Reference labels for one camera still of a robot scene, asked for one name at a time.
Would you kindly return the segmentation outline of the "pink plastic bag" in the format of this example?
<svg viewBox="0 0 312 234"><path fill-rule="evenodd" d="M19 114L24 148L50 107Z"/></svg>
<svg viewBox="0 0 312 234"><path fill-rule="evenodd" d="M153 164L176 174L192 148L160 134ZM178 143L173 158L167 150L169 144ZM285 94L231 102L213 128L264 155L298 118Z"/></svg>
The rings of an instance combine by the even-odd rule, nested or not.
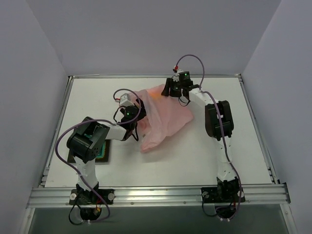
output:
<svg viewBox="0 0 312 234"><path fill-rule="evenodd" d="M153 99L149 91L161 93L164 84L150 89L135 91L144 102L146 117L138 121L138 133L141 137L140 152L147 153L159 146L166 137L171 137L192 121L193 114L172 97L162 96Z"/></svg>

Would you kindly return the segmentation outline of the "orange fake fruit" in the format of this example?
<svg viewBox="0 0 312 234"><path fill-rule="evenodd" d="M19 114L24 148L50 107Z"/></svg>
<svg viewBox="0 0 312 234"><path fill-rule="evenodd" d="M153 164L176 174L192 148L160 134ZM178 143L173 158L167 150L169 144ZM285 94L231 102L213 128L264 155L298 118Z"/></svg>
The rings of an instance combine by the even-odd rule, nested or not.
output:
<svg viewBox="0 0 312 234"><path fill-rule="evenodd" d="M162 97L161 93L159 93L159 92L149 91L148 93L151 96L151 98L153 98L153 99L159 99Z"/></svg>

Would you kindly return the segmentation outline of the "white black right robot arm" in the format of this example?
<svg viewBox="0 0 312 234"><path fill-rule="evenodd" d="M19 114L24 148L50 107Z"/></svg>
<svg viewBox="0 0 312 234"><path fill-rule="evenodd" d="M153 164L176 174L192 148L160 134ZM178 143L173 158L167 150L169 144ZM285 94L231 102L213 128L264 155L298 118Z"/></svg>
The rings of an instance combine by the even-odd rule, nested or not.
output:
<svg viewBox="0 0 312 234"><path fill-rule="evenodd" d="M166 79L161 93L165 97L181 98L204 109L205 130L214 140L217 160L217 187L211 192L203 191L203 201L211 203L238 203L241 201L242 186L237 170L232 163L230 150L234 121L228 101L216 100L200 84L194 84L190 73L174 69L175 75Z"/></svg>

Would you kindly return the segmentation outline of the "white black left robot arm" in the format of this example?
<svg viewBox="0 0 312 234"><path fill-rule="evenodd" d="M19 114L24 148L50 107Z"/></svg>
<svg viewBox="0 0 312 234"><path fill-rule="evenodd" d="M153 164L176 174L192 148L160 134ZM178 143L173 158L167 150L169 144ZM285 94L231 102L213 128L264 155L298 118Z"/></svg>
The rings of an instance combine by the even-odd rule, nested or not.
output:
<svg viewBox="0 0 312 234"><path fill-rule="evenodd" d="M82 177L78 178L78 191L98 189L96 177L96 157L104 148L106 140L126 141L133 136L138 141L137 122L146 117L144 103L140 98L123 106L123 118L117 125L88 122L77 127L67 140L66 146L74 158Z"/></svg>

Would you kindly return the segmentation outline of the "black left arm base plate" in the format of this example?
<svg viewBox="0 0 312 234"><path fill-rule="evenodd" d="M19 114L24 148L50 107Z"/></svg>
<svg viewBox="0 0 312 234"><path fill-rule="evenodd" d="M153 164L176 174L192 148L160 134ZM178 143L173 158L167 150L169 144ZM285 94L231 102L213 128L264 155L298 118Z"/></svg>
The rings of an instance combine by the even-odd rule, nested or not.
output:
<svg viewBox="0 0 312 234"><path fill-rule="evenodd" d="M115 191L113 189L97 189L97 193L108 205L113 204L115 199ZM73 189L70 193L69 204L73 205L75 201L78 205L104 204L104 202L92 191L78 191L77 189Z"/></svg>

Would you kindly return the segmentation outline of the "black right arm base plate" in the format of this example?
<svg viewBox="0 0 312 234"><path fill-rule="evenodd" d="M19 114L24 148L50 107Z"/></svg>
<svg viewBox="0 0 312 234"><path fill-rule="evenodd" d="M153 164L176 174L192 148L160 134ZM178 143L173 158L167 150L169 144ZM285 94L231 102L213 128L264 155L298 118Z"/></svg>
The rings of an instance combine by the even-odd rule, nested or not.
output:
<svg viewBox="0 0 312 234"><path fill-rule="evenodd" d="M238 203L239 195L240 201L245 202L245 195L243 188L221 188L221 187L202 187L202 197L204 203Z"/></svg>

